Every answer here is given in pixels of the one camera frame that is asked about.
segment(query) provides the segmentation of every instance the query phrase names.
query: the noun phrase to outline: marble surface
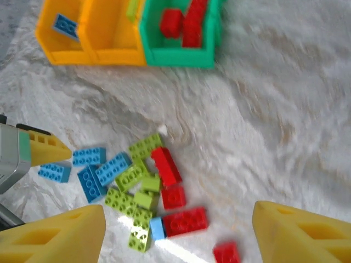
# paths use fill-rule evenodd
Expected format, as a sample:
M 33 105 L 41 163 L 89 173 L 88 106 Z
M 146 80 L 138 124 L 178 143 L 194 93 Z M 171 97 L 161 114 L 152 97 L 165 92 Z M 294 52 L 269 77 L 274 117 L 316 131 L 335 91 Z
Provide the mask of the marble surface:
M 227 238 L 244 263 L 262 262 L 257 200 L 351 222 L 349 1 L 228 0 L 213 71 L 51 66 L 33 34 L 41 3 L 30 2 L 1 64 L 0 111 L 72 149 L 106 145 L 109 157 L 159 131 L 188 207 L 205 205 L 211 222 L 139 254 L 127 247 L 131 221 L 105 207 L 99 262 L 213 262 Z M 76 169 L 65 185 L 37 172 L 0 196 L 24 221 L 87 204 Z

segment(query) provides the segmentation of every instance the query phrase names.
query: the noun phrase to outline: plastic bin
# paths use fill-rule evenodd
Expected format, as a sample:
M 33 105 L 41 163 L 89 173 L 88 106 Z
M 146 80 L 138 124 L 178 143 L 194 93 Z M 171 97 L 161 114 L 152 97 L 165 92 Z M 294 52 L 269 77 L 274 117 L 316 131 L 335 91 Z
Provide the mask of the plastic bin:
M 129 0 L 86 0 L 78 35 L 95 64 L 146 65 L 139 23 L 144 0 L 133 22 L 127 17 Z
M 36 28 L 36 37 L 52 64 L 91 64 L 79 41 L 53 29 L 58 14 L 79 24 L 84 0 L 46 0 Z
M 214 68 L 215 46 L 220 45 L 223 0 L 209 0 L 202 25 L 202 47 L 182 48 L 181 39 L 166 39 L 160 30 L 165 8 L 180 8 L 183 14 L 191 0 L 146 0 L 140 34 L 148 65 Z

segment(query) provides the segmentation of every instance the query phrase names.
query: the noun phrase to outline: blue lego brick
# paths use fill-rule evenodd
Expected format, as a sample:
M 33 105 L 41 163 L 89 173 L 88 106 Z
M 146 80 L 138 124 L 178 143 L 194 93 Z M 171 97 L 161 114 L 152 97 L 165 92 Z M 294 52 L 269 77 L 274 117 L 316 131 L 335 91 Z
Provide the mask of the blue lego brick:
M 77 23 L 61 14 L 57 15 L 55 23 L 53 25 L 54 30 L 76 41 L 79 41 L 79 38 L 76 34 L 76 27 Z
M 163 229 L 162 219 L 160 217 L 152 218 L 150 221 L 151 235 L 154 240 L 165 239 L 166 233 Z
M 114 178 L 123 173 L 132 161 L 128 154 L 120 152 L 97 170 L 97 176 L 102 186 L 110 184 Z
M 107 194 L 107 187 L 100 184 L 96 170 L 96 166 L 89 165 L 77 174 L 89 204 L 100 200 Z
M 71 167 L 65 167 L 56 163 L 49 163 L 40 166 L 38 175 L 55 182 L 68 182 Z
M 88 148 L 73 152 L 73 166 L 97 165 L 106 163 L 106 149 Z

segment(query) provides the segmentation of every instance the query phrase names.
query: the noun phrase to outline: pile of lego bricks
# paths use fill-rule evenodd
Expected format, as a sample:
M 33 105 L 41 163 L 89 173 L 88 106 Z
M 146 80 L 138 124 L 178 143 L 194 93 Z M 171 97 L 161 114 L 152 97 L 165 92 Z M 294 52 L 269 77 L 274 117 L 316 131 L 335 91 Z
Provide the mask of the pile of lego bricks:
M 150 171 L 146 159 L 155 162 L 158 174 Z M 105 204 L 133 219 L 128 245 L 139 252 L 146 252 L 151 240 L 170 238 L 208 228 L 204 207 L 182 209 L 186 195 L 182 177 L 159 134 L 152 134 L 129 147 L 129 155 L 120 152 L 106 161 L 106 149 L 92 147 L 73 152 L 73 166 L 84 167 L 77 176 L 88 203 L 105 197 Z M 71 168 L 59 164 L 42 165 L 39 175 L 57 182 L 68 182 Z M 140 183 L 140 188 L 129 191 Z M 162 196 L 167 212 L 157 215 Z M 213 250 L 216 262 L 240 262 L 235 243 L 225 243 Z

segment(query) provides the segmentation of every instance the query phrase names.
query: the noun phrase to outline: yellow storage bin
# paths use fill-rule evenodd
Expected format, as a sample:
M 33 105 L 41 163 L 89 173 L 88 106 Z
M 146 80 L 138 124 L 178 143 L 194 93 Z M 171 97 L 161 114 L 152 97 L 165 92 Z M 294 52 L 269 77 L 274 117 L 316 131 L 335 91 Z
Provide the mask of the yellow storage bin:
M 86 0 L 77 34 L 94 64 L 146 65 L 139 22 L 145 0 L 139 0 L 133 22 L 129 0 Z
M 53 29 L 58 14 L 79 23 L 85 0 L 46 0 L 36 28 L 36 37 L 52 64 L 92 64 L 79 41 Z

